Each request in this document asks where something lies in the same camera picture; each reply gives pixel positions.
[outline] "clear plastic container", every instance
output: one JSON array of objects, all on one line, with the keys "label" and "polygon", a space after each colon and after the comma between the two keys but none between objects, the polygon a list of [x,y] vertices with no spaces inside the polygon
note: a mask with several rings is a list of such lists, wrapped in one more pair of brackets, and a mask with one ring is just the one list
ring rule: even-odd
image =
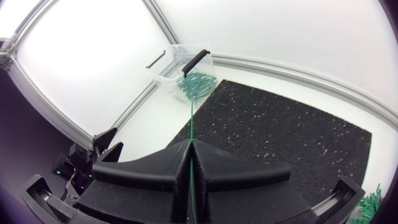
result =
[{"label": "clear plastic container", "polygon": [[149,63],[143,72],[159,86],[169,87],[174,97],[190,102],[178,84],[190,73],[203,73],[216,78],[209,44],[174,44]]}]

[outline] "cable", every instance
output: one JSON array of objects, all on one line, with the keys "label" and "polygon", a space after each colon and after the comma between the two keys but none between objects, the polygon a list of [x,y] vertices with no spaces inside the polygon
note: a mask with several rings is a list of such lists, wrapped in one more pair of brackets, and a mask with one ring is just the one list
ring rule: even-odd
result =
[{"label": "cable", "polygon": [[189,100],[197,100],[210,95],[216,88],[216,84],[216,77],[195,72],[187,74],[187,77],[178,84],[178,87]]}]

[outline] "green wire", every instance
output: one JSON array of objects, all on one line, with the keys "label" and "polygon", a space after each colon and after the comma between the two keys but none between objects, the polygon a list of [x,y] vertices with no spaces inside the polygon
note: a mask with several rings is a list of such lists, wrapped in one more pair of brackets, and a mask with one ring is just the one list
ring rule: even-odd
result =
[{"label": "green wire", "polygon": [[195,197],[193,196],[194,193],[194,186],[193,186],[193,159],[191,158],[191,174],[190,174],[190,182],[191,182],[191,198],[192,198],[192,213],[193,213],[193,222],[197,223],[197,216],[195,214]]},{"label": "green wire", "polygon": [[193,142],[193,100],[191,100],[191,140]]},{"label": "green wire", "polygon": [[[193,100],[191,100],[191,140],[193,142]],[[190,183],[191,183],[191,197],[192,197],[192,213],[193,213],[193,221],[197,223],[197,216],[195,215],[195,197],[193,196],[193,159],[191,157],[191,171],[190,171]]]},{"label": "green wire", "polygon": [[[185,93],[185,96],[191,100],[191,138],[190,142],[193,143],[193,101],[199,98],[210,95],[216,88],[217,79],[215,77],[206,75],[204,73],[190,73],[187,77],[178,84],[178,87]],[[192,198],[192,213],[193,221],[197,223],[195,213],[195,196],[194,196],[194,181],[193,181],[193,159],[191,158],[190,166],[190,185],[191,185],[191,198]]]},{"label": "green wire", "polygon": [[377,186],[376,193],[371,193],[370,196],[363,197],[358,203],[362,208],[358,212],[362,213],[363,217],[355,217],[350,219],[351,224],[368,224],[376,214],[381,204],[381,189],[380,184]]},{"label": "green wire", "polygon": [[185,93],[189,100],[210,95],[216,88],[217,79],[204,73],[194,72],[187,74],[187,77],[178,84],[178,87]]}]

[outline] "white backdrop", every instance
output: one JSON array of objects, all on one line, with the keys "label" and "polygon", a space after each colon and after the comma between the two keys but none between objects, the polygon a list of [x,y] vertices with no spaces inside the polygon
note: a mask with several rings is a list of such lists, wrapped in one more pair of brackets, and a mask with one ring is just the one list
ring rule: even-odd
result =
[{"label": "white backdrop", "polygon": [[375,0],[156,0],[182,43],[350,86],[398,112],[398,46]]},{"label": "white backdrop", "polygon": [[87,133],[108,130],[150,82],[141,69],[169,43],[141,1],[57,1],[20,43],[18,60]]}]

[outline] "black rubber mat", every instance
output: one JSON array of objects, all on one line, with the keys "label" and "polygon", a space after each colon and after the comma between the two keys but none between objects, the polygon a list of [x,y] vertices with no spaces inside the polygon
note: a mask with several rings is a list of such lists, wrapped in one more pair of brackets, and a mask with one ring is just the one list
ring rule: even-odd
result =
[{"label": "black rubber mat", "polygon": [[[362,184],[371,133],[297,101],[222,81],[194,115],[193,136],[252,161],[292,165],[291,184],[312,206],[338,179]],[[185,125],[170,144],[190,137]]]}]

